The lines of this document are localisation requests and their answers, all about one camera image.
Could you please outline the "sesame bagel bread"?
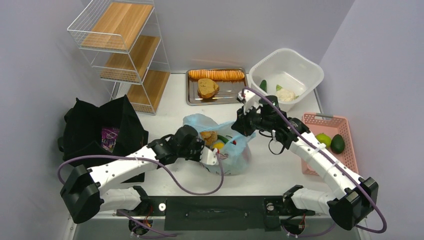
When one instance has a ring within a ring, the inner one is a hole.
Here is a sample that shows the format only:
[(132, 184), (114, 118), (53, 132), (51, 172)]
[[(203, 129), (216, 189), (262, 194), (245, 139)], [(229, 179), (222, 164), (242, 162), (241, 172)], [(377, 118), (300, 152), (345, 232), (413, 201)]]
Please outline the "sesame bagel bread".
[(210, 147), (218, 141), (218, 133), (216, 131), (202, 131), (200, 137), (204, 140), (205, 145)]

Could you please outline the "blue printed plastic bag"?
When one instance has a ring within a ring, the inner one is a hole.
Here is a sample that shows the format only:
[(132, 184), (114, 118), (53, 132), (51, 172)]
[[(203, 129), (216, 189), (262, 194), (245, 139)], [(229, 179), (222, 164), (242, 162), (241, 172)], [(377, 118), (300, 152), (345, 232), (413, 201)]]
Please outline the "blue printed plastic bag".
[(217, 123), (212, 118), (200, 113), (185, 116), (183, 124), (196, 129), (199, 136), (200, 132), (216, 131), (218, 135), (229, 139), (225, 146), (218, 150), (225, 175), (240, 175), (249, 166), (251, 151), (248, 143), (256, 137), (255, 133), (251, 136), (243, 136), (231, 129), (232, 121)]

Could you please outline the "black fabric tote bag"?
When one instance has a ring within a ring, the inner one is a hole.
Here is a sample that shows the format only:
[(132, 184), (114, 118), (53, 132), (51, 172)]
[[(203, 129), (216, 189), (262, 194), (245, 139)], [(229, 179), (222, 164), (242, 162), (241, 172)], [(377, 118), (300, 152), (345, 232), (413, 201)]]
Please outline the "black fabric tote bag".
[[(129, 98), (125, 95), (101, 106), (77, 99), (75, 105), (64, 116), (65, 128), (58, 138), (58, 149), (67, 161), (80, 156), (95, 155), (95, 158), (71, 163), (86, 168), (108, 164), (111, 159), (101, 155), (126, 157), (147, 145), (149, 132), (142, 126)], [(101, 147), (102, 128), (119, 129), (115, 148), (109, 152)]]

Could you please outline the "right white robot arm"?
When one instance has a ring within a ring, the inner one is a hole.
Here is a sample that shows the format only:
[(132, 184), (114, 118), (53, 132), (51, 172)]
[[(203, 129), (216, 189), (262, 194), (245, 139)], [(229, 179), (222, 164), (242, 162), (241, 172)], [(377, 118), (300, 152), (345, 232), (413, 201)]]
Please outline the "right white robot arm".
[(382, 228), (371, 229), (360, 223), (373, 211), (381, 215), (377, 207), (378, 183), (371, 177), (364, 179), (341, 163), (310, 129), (298, 118), (288, 117), (277, 104), (275, 95), (257, 95), (244, 89), (236, 99), (243, 104), (237, 110), (232, 129), (244, 136), (254, 132), (267, 132), (274, 142), (282, 144), (307, 162), (329, 186), (330, 192), (307, 189), (301, 185), (283, 194), (283, 209), (294, 215), (301, 210), (329, 215), (345, 230), (354, 227), (371, 233), (383, 233), (387, 221), (381, 216)]

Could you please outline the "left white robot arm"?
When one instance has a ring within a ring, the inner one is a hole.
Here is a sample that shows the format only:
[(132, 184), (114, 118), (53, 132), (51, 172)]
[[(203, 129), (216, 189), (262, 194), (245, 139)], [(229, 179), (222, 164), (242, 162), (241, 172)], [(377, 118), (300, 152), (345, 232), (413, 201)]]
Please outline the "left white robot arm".
[(142, 173), (163, 168), (177, 159), (216, 165), (217, 149), (210, 149), (191, 126), (155, 139), (127, 157), (91, 168), (77, 166), (64, 182), (60, 195), (74, 223), (81, 224), (99, 212), (124, 210), (145, 214), (151, 205), (141, 186), (124, 188), (122, 183)]

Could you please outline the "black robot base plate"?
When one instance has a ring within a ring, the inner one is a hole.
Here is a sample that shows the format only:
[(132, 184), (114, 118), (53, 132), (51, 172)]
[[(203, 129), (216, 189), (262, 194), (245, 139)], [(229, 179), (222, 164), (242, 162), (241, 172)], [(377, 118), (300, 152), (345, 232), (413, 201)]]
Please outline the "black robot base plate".
[(286, 219), (313, 216), (314, 211), (289, 209), (280, 195), (150, 196), (137, 210), (120, 217), (163, 220), (166, 231), (277, 231)]

